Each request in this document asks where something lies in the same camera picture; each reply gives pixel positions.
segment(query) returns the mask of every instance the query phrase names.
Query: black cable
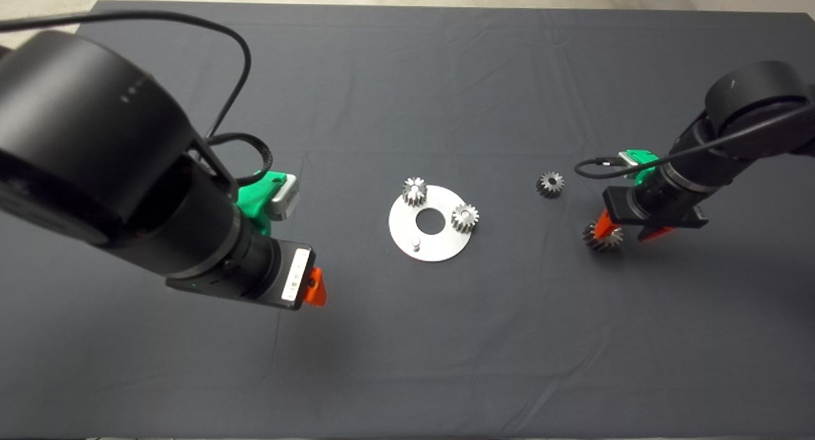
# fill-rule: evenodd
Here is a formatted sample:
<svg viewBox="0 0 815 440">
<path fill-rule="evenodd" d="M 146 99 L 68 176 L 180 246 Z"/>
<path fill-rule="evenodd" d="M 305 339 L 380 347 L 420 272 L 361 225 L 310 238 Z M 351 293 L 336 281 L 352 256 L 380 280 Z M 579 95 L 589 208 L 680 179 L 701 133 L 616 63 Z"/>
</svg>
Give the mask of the black cable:
<svg viewBox="0 0 815 440">
<path fill-rule="evenodd" d="M 227 98 L 226 103 L 223 104 L 218 116 L 215 118 L 215 123 L 207 131 L 205 138 L 211 138 L 215 135 L 218 127 L 227 112 L 232 108 L 232 104 L 244 88 L 244 84 L 250 75 L 252 69 L 252 52 L 248 46 L 246 39 L 244 39 L 237 31 L 232 30 L 227 26 L 216 22 L 210 22 L 200 17 L 193 17 L 184 13 L 175 13 L 175 11 L 161 11 L 161 10 L 123 10 L 123 11 L 105 11 L 104 13 L 70 13 L 65 15 L 56 15 L 53 17 L 35 17 L 35 18 L 20 18 L 16 20 L 3 20 L 0 22 L 0 32 L 22 31 L 35 28 L 49 28 L 58 25 L 70 25 L 73 23 L 94 23 L 94 22 L 111 22 L 112 20 L 165 20 L 165 22 L 186 23 L 187 25 L 195 25 L 201 28 L 206 28 L 211 31 L 226 34 L 241 46 L 244 54 L 244 69 L 241 72 L 241 77 L 232 93 Z"/>
<path fill-rule="evenodd" d="M 243 187 L 244 185 L 252 185 L 257 181 L 260 181 L 271 168 L 271 163 L 274 160 L 273 155 L 271 155 L 271 149 L 269 149 L 269 147 L 266 145 L 266 142 L 263 142 L 257 136 L 252 136 L 251 134 L 247 134 L 245 132 L 225 132 L 222 134 L 216 134 L 215 136 L 212 136 L 212 138 L 206 139 L 206 143 L 209 146 L 220 146 L 221 144 L 230 141 L 246 142 L 250 146 L 254 147 L 263 158 L 263 168 L 260 171 L 254 173 L 252 176 L 238 177 L 235 179 L 235 182 Z"/>
<path fill-rule="evenodd" d="M 608 164 L 609 158 L 606 157 L 598 157 L 596 159 L 585 159 L 581 162 L 578 162 L 578 164 L 574 165 L 574 172 L 579 174 L 580 176 L 588 177 L 588 179 L 611 179 L 613 177 L 620 177 L 626 176 L 628 174 L 639 173 L 640 171 L 646 170 L 650 167 L 660 166 L 660 164 L 666 164 L 667 162 L 673 161 L 678 158 L 693 155 L 694 153 L 699 153 L 704 150 L 710 150 L 714 147 L 723 146 L 724 144 L 737 141 L 741 138 L 745 138 L 746 136 L 752 135 L 756 131 L 762 130 L 766 126 L 783 123 L 787 120 L 792 120 L 792 118 L 798 117 L 799 115 L 811 111 L 812 108 L 810 106 L 804 106 L 799 109 L 793 110 L 792 112 L 787 112 L 786 114 L 770 118 L 769 120 L 765 120 L 759 124 L 754 124 L 751 127 L 746 127 L 745 129 L 738 130 L 737 132 L 732 132 L 727 136 L 723 136 L 722 138 L 716 139 L 715 141 L 705 142 L 704 144 L 700 144 L 696 147 L 691 147 L 690 149 L 685 149 L 676 153 L 671 153 L 669 156 L 654 160 L 652 162 L 646 162 L 645 164 L 626 167 L 624 169 L 620 169 L 611 173 L 587 173 L 581 169 L 583 166 L 586 166 L 587 164 L 596 165 Z"/>
</svg>

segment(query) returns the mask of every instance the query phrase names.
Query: gear teeth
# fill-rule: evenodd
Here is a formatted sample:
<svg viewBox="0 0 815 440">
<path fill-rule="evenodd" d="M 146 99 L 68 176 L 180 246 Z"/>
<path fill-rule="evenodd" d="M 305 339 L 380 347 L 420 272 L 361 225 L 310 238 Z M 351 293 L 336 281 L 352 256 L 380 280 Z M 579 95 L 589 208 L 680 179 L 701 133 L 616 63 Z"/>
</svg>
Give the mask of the gear teeth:
<svg viewBox="0 0 815 440">
<path fill-rule="evenodd" d="M 535 183 L 538 193 L 545 198 L 558 198 L 564 187 L 563 176 L 553 171 L 541 174 Z"/>
<path fill-rule="evenodd" d="M 421 177 L 408 177 L 402 184 L 402 199 L 410 206 L 420 206 L 427 198 L 427 184 Z"/>
<path fill-rule="evenodd" d="M 471 204 L 461 204 L 456 206 L 450 216 L 450 223 L 453 228 L 461 233 L 469 233 L 478 223 L 478 209 Z"/>
<path fill-rule="evenodd" d="M 597 252 L 606 252 L 613 251 L 620 247 L 620 244 L 623 242 L 623 229 L 617 228 L 605 238 L 595 239 L 594 228 L 597 228 L 597 222 L 593 220 L 583 229 L 583 242 L 586 243 L 586 246 L 590 249 Z"/>
</svg>

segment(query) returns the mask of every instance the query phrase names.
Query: sticker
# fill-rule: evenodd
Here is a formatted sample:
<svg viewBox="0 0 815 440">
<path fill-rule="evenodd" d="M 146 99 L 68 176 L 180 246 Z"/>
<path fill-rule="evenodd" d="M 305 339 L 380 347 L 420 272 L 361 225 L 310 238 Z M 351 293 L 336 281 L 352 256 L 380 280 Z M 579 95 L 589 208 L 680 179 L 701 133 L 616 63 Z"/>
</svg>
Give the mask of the sticker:
<svg viewBox="0 0 815 440">
<path fill-rule="evenodd" d="M 306 274 L 309 255 L 311 255 L 311 251 L 308 249 L 298 248 L 297 251 L 294 251 L 292 268 L 288 271 L 286 285 L 283 287 L 283 295 L 280 296 L 283 300 L 294 301 L 297 298 L 297 291 L 300 290 L 303 274 Z"/>
</svg>

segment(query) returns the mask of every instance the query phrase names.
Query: green mount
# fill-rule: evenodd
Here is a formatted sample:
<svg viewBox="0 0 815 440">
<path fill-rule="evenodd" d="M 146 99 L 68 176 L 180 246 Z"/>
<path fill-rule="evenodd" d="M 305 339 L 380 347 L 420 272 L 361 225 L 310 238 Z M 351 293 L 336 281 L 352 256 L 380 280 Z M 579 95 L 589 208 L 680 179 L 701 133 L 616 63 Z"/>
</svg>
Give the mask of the green mount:
<svg viewBox="0 0 815 440">
<path fill-rule="evenodd" d="M 628 149 L 625 153 L 630 159 L 637 162 L 637 164 L 646 164 L 647 162 L 660 159 L 660 157 L 651 153 L 650 150 Z M 637 176 L 634 177 L 634 185 L 640 185 L 650 173 L 654 173 L 654 170 L 655 167 L 649 167 L 637 173 Z"/>
<path fill-rule="evenodd" d="M 238 208 L 250 219 L 261 234 L 271 233 L 271 219 L 266 213 L 267 205 L 280 187 L 286 183 L 286 173 L 270 171 L 260 181 L 244 185 L 238 190 Z"/>
</svg>

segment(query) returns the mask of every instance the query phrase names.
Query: gray table cloth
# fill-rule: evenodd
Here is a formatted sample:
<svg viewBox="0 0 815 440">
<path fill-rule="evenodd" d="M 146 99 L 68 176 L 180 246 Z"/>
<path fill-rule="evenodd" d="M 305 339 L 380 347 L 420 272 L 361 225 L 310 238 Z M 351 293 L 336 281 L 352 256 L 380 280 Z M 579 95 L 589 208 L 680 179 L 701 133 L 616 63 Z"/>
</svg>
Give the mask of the gray table cloth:
<svg viewBox="0 0 815 440">
<path fill-rule="evenodd" d="M 223 131 L 302 179 L 273 234 L 313 245 L 329 304 L 296 313 L 176 292 L 0 215 L 0 437 L 629 437 L 815 434 L 812 159 L 760 162 L 711 223 L 597 255 L 606 185 L 580 159 L 664 153 L 721 75 L 787 60 L 804 14 L 100 2 L 245 34 Z M 241 65 L 188 25 L 82 26 L 155 75 L 203 132 Z M 256 153 L 218 147 L 236 175 Z M 559 199 L 535 179 L 562 173 Z M 387 216 L 407 176 L 474 204 L 437 264 Z"/>
</svg>

